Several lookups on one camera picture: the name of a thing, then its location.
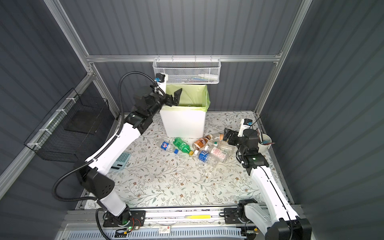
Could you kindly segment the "clear bottle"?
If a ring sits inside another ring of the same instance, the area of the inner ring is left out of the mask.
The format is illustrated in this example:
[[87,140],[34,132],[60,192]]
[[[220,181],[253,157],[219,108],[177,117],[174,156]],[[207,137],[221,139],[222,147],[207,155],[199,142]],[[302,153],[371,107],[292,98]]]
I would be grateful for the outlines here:
[[229,145],[225,141],[218,141],[218,142],[213,142],[214,147],[221,149],[222,151],[225,151],[227,153],[231,153],[234,151],[235,147],[232,145]]

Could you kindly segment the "red white label bottle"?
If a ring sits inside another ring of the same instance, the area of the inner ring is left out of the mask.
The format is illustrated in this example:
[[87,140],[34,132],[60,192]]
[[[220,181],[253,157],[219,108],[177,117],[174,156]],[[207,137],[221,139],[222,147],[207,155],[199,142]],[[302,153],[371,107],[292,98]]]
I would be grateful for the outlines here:
[[205,146],[204,150],[209,152],[213,157],[215,157],[221,163],[225,163],[229,158],[229,153],[221,150],[218,147]]

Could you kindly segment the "pepsi bottle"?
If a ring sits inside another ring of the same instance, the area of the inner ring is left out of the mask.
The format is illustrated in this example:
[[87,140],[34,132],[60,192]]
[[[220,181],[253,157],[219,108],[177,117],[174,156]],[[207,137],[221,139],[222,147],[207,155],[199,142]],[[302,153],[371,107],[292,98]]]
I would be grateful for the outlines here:
[[156,145],[158,147],[160,147],[160,149],[163,150],[163,151],[166,151],[166,152],[169,152],[169,153],[173,153],[175,155],[177,155],[179,153],[179,150],[174,145],[172,145],[169,141],[158,140]]

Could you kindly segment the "blue label bottle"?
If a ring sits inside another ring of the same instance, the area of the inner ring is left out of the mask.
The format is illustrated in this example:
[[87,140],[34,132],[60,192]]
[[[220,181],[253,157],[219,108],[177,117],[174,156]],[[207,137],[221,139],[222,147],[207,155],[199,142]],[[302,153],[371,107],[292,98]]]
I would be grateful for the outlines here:
[[205,150],[195,150],[194,155],[204,165],[215,168],[218,165],[218,160],[209,152]]

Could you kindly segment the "green bottle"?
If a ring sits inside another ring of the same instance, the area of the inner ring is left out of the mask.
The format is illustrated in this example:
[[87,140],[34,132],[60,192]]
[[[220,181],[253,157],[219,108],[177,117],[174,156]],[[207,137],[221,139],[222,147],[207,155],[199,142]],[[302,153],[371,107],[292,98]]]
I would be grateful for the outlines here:
[[173,144],[182,152],[185,154],[188,154],[189,156],[194,155],[194,151],[191,149],[191,147],[184,142],[181,138],[175,138],[173,141]]

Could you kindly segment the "brown cola bottle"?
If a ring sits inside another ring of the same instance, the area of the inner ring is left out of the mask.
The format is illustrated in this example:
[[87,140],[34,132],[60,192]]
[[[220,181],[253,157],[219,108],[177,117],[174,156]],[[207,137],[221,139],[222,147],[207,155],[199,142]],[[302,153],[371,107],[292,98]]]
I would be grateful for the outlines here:
[[209,134],[205,137],[202,137],[200,139],[198,139],[197,141],[195,141],[193,143],[193,149],[194,150],[200,150],[202,149],[203,147],[205,147],[207,145],[207,143],[212,139],[213,135],[212,134]]

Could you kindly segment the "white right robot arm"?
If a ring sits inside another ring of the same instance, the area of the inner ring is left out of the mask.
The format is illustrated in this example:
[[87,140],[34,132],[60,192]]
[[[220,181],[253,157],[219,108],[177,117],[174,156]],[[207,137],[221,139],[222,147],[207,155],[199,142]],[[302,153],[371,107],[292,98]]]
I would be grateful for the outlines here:
[[266,240],[310,240],[312,226],[301,218],[278,187],[266,158],[261,153],[263,134],[251,119],[242,119],[238,131],[226,128],[223,140],[235,146],[237,161],[257,185],[267,210],[256,200],[241,200],[237,214],[244,223],[252,222]]

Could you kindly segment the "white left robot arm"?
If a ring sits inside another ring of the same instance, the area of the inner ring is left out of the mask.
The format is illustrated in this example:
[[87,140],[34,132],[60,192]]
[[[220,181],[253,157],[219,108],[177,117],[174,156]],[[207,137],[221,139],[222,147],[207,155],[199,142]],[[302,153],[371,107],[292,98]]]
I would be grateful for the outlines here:
[[[135,220],[130,208],[115,191],[115,182],[107,177],[113,163],[124,150],[138,139],[153,123],[156,115],[164,105],[178,106],[182,90],[174,95],[166,94],[169,76],[157,73],[150,79],[151,85],[138,89],[134,94],[135,105],[127,116],[124,104],[120,103],[120,126],[116,133],[104,145],[84,162],[79,162],[74,170],[60,177],[53,185],[52,195],[61,202],[77,202],[93,200],[105,211],[109,217],[121,227],[128,226]],[[59,184],[71,174],[76,174],[79,183],[90,193],[91,197],[65,198],[59,196]]]

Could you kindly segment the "white plastic trash bin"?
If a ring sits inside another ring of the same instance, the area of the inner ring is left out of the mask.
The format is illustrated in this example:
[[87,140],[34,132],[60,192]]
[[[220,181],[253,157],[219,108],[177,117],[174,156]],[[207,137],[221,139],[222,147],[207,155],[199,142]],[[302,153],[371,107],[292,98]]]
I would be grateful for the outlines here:
[[160,116],[168,137],[197,139],[204,135],[207,111],[200,107],[162,107]]

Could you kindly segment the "green bin liner bag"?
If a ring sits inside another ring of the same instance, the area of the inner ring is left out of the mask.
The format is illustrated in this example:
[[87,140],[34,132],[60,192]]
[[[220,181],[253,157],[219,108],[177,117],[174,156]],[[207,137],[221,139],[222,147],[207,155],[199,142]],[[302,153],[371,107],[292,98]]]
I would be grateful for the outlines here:
[[207,85],[167,85],[166,94],[174,94],[182,89],[178,106],[162,107],[165,111],[202,111],[207,112],[211,101]]

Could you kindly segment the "white cup with pens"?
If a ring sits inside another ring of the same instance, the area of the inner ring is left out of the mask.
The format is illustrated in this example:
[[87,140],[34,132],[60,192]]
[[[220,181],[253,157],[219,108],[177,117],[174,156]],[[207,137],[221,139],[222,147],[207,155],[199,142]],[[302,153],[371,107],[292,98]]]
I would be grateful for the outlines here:
[[259,134],[258,153],[265,154],[274,144],[272,139],[267,134]]

